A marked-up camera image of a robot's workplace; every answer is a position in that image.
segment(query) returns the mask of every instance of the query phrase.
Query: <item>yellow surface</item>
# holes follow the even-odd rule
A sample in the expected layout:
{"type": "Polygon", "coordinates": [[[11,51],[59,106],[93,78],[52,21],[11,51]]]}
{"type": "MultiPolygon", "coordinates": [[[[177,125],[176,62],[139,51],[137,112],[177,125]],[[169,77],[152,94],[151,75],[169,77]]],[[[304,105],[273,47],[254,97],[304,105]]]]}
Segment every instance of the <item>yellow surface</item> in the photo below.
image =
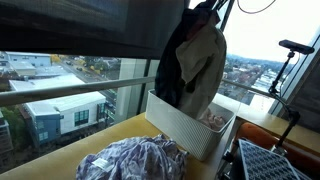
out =
{"type": "MultiPolygon", "coordinates": [[[[289,123],[286,120],[270,115],[268,113],[255,110],[250,106],[235,101],[228,97],[216,94],[214,101],[216,104],[237,112],[237,117],[245,121],[256,124],[274,135],[281,136],[289,123]]],[[[309,151],[310,153],[320,156],[320,134],[299,125],[292,128],[287,139],[290,143],[309,151]]]]}
{"type": "MultiPolygon", "coordinates": [[[[157,128],[145,120],[145,113],[143,113],[1,174],[0,179],[75,179],[76,168],[86,155],[96,154],[110,143],[124,138],[134,136],[153,137],[160,133],[157,128]]],[[[190,155],[187,161],[186,179],[212,179],[224,151],[224,147],[221,147],[218,153],[219,158],[214,158],[218,157],[217,152],[214,151],[207,162],[200,162],[190,155]]]]}

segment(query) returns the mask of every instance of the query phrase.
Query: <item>metal grid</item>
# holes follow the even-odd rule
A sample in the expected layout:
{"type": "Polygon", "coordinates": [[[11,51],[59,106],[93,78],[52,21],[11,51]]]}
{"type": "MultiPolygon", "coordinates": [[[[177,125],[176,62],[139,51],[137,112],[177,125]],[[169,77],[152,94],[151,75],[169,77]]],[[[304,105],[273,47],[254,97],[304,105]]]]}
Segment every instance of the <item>metal grid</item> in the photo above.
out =
{"type": "Polygon", "coordinates": [[[286,158],[243,140],[239,144],[246,179],[299,179],[286,158]]]}

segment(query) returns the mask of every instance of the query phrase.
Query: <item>rooftop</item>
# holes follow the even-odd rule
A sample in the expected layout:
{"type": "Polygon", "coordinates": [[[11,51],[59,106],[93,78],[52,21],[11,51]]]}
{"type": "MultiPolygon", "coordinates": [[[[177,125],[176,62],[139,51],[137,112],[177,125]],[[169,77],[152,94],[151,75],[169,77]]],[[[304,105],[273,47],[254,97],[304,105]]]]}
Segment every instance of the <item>rooftop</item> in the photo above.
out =
{"type": "MultiPolygon", "coordinates": [[[[10,80],[10,85],[15,91],[26,91],[43,88],[53,88],[61,86],[69,86],[76,84],[84,84],[74,74],[62,75],[49,79],[29,80],[29,81],[14,81],[10,80]]],[[[58,111],[65,111],[75,107],[89,104],[97,100],[104,100],[105,97],[99,92],[91,92],[85,94],[77,94],[60,98],[48,99],[26,103],[30,111],[34,115],[55,114],[58,111]]]]}
{"type": "Polygon", "coordinates": [[[37,67],[36,76],[59,76],[67,75],[68,72],[65,71],[61,66],[49,66],[49,67],[37,67]]]}
{"type": "Polygon", "coordinates": [[[35,70],[36,69],[34,66],[32,66],[31,63],[27,61],[10,61],[10,65],[15,70],[21,70],[21,69],[35,70]]]}
{"type": "Polygon", "coordinates": [[[50,56],[50,54],[42,53],[25,53],[25,52],[6,52],[8,55],[20,55],[20,56],[50,56]]]}

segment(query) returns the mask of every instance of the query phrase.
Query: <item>white basket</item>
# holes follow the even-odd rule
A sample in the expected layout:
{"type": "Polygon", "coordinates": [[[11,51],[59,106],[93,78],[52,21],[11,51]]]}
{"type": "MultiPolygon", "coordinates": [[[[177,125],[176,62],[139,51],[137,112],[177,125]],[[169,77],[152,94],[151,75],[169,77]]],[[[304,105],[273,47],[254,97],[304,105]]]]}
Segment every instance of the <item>white basket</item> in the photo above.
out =
{"type": "Polygon", "coordinates": [[[211,103],[209,109],[214,115],[222,116],[226,124],[220,131],[213,131],[197,120],[164,102],[149,91],[146,119],[160,131],[175,140],[180,146],[203,161],[219,143],[235,113],[211,103]]]}

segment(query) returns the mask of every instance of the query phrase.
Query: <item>metal railing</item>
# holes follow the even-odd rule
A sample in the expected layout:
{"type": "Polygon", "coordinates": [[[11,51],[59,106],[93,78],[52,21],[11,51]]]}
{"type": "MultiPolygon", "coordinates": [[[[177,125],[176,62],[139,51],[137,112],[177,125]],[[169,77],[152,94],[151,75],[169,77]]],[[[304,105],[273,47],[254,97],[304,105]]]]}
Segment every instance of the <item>metal railing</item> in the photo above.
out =
{"type": "Polygon", "coordinates": [[[237,87],[240,87],[240,88],[243,88],[243,89],[246,89],[246,90],[249,90],[249,91],[253,91],[257,94],[261,94],[261,95],[264,95],[264,96],[267,96],[267,97],[270,97],[270,98],[273,98],[273,96],[271,96],[271,94],[267,93],[267,92],[264,92],[264,91],[261,91],[259,89],[255,89],[255,88],[252,88],[252,87],[249,87],[249,86],[246,86],[246,85],[243,85],[243,84],[240,84],[240,83],[236,83],[236,82],[233,82],[233,81],[230,81],[228,79],[222,79],[223,82],[225,83],[228,83],[228,84],[232,84],[234,86],[237,86],[237,87]]]}
{"type": "Polygon", "coordinates": [[[107,82],[86,83],[72,86],[62,86],[54,88],[44,88],[28,91],[10,91],[0,93],[0,107],[10,106],[15,104],[22,104],[33,101],[46,100],[51,98],[58,98],[70,96],[75,94],[82,94],[94,91],[103,91],[107,89],[132,86],[138,84],[145,84],[154,82],[155,77],[143,77],[136,79],[115,80],[107,82]]]}

